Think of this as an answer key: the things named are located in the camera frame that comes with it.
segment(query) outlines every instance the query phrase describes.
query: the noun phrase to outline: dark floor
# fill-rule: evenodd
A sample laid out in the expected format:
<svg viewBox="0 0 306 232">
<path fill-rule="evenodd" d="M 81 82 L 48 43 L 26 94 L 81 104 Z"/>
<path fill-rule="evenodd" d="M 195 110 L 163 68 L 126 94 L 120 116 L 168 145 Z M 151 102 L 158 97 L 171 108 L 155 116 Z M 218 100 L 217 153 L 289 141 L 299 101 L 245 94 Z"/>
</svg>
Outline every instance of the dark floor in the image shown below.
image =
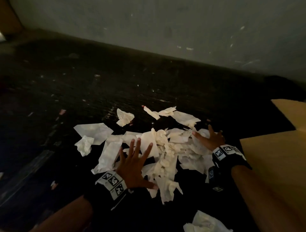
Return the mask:
<svg viewBox="0 0 306 232">
<path fill-rule="evenodd" d="M 202 120 L 197 129 L 210 119 L 237 140 L 294 130 L 270 99 L 305 99 L 286 79 L 88 41 L 35 40 L 11 54 L 1 46 L 0 228 L 7 231 L 28 231 L 84 193 L 103 147 L 81 157 L 74 146 L 77 124 L 104 122 L 114 134 L 180 127 L 142 109 L 177 106 Z M 117 108 L 135 115 L 132 126 L 116 124 Z M 52 181 L 59 184 L 55 190 Z"/>
</svg>

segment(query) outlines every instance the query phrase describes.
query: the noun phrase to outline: cardboard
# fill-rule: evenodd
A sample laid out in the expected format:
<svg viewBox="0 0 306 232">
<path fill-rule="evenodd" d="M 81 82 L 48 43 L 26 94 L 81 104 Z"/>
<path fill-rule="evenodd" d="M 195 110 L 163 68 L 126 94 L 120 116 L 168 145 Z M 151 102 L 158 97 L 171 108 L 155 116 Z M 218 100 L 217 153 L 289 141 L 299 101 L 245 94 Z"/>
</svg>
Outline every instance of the cardboard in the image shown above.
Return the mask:
<svg viewBox="0 0 306 232">
<path fill-rule="evenodd" d="M 241 139 L 253 170 L 306 219 L 306 103 L 277 99 L 296 130 Z"/>
</svg>

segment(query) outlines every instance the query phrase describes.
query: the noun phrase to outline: wall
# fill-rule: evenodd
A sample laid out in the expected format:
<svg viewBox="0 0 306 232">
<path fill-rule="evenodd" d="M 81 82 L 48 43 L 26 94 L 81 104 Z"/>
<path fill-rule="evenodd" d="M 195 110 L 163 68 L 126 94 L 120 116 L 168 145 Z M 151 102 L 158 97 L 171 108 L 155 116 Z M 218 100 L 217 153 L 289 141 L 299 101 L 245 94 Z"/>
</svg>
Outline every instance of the wall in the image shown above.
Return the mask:
<svg viewBox="0 0 306 232">
<path fill-rule="evenodd" d="M 26 28 L 306 82 L 306 1 L 10 2 Z"/>
</svg>

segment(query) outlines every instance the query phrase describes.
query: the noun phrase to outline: hand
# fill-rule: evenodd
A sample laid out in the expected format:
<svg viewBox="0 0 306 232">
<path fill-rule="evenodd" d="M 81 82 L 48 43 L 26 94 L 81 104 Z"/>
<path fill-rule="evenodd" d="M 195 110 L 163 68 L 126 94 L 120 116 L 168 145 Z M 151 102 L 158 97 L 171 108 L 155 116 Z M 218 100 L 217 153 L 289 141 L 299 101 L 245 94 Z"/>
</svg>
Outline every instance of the hand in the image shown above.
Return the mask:
<svg viewBox="0 0 306 232">
<path fill-rule="evenodd" d="M 224 145 L 225 144 L 225 139 L 222 135 L 221 132 L 218 132 L 218 134 L 216 134 L 212 128 L 211 125 L 208 125 L 208 130 L 209 130 L 209 134 L 210 134 L 210 138 L 205 138 L 202 135 L 200 135 L 199 133 L 193 131 L 192 134 L 205 146 L 207 147 L 209 150 L 213 151 L 215 150 L 217 147 Z"/>
<path fill-rule="evenodd" d="M 120 155 L 120 165 L 117 168 L 116 172 L 119 176 L 124 179 L 126 187 L 128 189 L 131 188 L 138 188 L 138 187 L 145 187 L 148 189 L 158 189 L 158 186 L 152 182 L 146 181 L 143 179 L 141 175 L 141 169 L 144 165 L 144 162 L 148 158 L 153 144 L 150 143 L 144 154 L 141 158 L 138 157 L 141 139 L 137 139 L 136 148 L 134 151 L 134 143 L 135 140 L 132 139 L 129 149 L 128 157 L 125 158 L 123 155 L 122 147 L 120 148 L 119 155 Z"/>
</svg>

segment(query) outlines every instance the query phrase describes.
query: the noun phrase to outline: finger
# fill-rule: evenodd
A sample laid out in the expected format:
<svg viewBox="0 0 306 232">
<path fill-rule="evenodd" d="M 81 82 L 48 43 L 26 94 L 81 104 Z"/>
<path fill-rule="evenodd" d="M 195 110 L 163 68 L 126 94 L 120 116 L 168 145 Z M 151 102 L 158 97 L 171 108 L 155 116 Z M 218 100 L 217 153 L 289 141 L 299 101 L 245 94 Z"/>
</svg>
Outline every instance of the finger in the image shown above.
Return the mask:
<svg viewBox="0 0 306 232">
<path fill-rule="evenodd" d="M 212 136 L 212 135 L 214 135 L 214 134 L 215 134 L 214 129 L 212 128 L 212 126 L 211 126 L 211 125 L 208 125 L 208 130 L 209 130 L 209 134 L 210 134 L 210 136 Z"/>
<path fill-rule="evenodd" d="M 158 186 L 156 184 L 150 181 L 146 181 L 145 179 L 141 182 L 140 187 L 158 190 Z"/>
<path fill-rule="evenodd" d="M 120 147 L 119 156 L 120 156 L 120 165 L 122 165 L 125 162 L 125 157 L 124 157 L 124 154 L 123 154 L 122 147 Z"/>
<path fill-rule="evenodd" d="M 141 162 L 142 162 L 142 165 L 144 165 L 144 162 L 146 161 L 146 159 L 148 158 L 151 150 L 152 150 L 152 147 L 153 147 L 153 143 L 150 143 L 148 148 L 146 149 L 146 151 L 144 152 L 143 156 L 141 157 Z"/>
<path fill-rule="evenodd" d="M 138 154 L 139 154 L 139 151 L 140 151 L 140 144 L 141 144 L 141 139 L 138 138 L 137 142 L 136 142 L 136 148 L 135 148 L 135 151 L 134 151 L 133 159 L 138 159 Z"/>
<path fill-rule="evenodd" d="M 194 135 L 194 137 L 196 137 L 205 147 L 209 146 L 209 139 L 203 137 L 202 135 L 200 135 L 199 133 L 193 131 L 192 134 Z"/>
<path fill-rule="evenodd" d="M 133 157 L 133 153 L 134 153 L 134 143 L 135 143 L 135 139 L 132 139 L 132 140 L 131 140 L 131 143 L 130 143 L 129 154 L 128 154 L 128 157 L 127 157 L 127 160 L 128 160 L 128 161 Z"/>
</svg>

